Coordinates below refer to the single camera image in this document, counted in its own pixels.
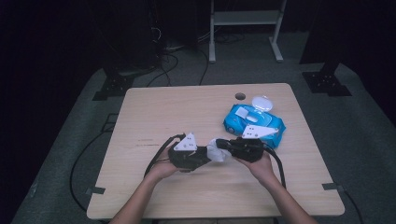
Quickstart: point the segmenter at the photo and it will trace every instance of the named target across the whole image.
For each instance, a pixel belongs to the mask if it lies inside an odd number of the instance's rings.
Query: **gray carpet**
[[[285,58],[283,63],[276,62],[267,38],[268,34],[246,35],[231,45],[216,45],[217,62],[208,66],[202,85],[289,83],[333,180],[347,189],[365,223],[393,223],[396,130],[392,123],[363,88],[359,77],[342,64],[335,74],[352,96],[311,93],[302,72],[318,71],[322,64],[299,64],[307,33],[280,34],[278,45]],[[207,44],[200,49],[207,55]],[[168,73],[170,84],[198,85],[206,66],[204,54],[190,49],[172,54],[177,56],[178,65]],[[164,56],[163,68],[172,67],[175,61]],[[161,72],[157,69],[137,77],[134,87],[146,87]],[[120,111],[122,97],[92,100],[105,79],[103,70],[92,75],[13,223],[99,223],[89,220],[73,201],[69,176],[79,153],[101,132],[107,115]],[[161,76],[150,86],[167,85],[167,78]],[[82,154],[74,171],[74,192],[84,207],[90,200],[86,191],[94,187],[110,137],[111,133],[98,137]],[[340,195],[345,213],[340,217],[316,217],[320,223],[359,223],[352,202],[345,193]]]

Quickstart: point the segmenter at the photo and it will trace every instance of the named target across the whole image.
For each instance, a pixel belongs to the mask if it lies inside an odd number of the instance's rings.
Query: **hand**
[[[248,162],[238,158],[235,158],[237,161],[246,165],[249,171],[256,177],[259,182],[264,185],[266,188],[271,183],[279,183],[277,180],[274,170],[271,163],[271,158],[268,152],[264,151],[262,153],[262,158],[259,161]]]
[[[176,168],[176,166],[172,164],[172,162],[169,161],[169,148],[170,147],[166,148],[163,153],[161,153],[156,163],[151,167],[151,170],[148,172],[149,176],[152,176],[157,180],[161,180],[180,170]]]

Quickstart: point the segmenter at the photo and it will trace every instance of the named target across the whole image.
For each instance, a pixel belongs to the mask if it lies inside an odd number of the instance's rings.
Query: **wet wipes package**
[[[251,105],[233,105],[223,124],[228,133],[245,139],[262,140],[277,148],[286,130],[283,120],[269,111],[273,103],[265,96],[256,96]]]

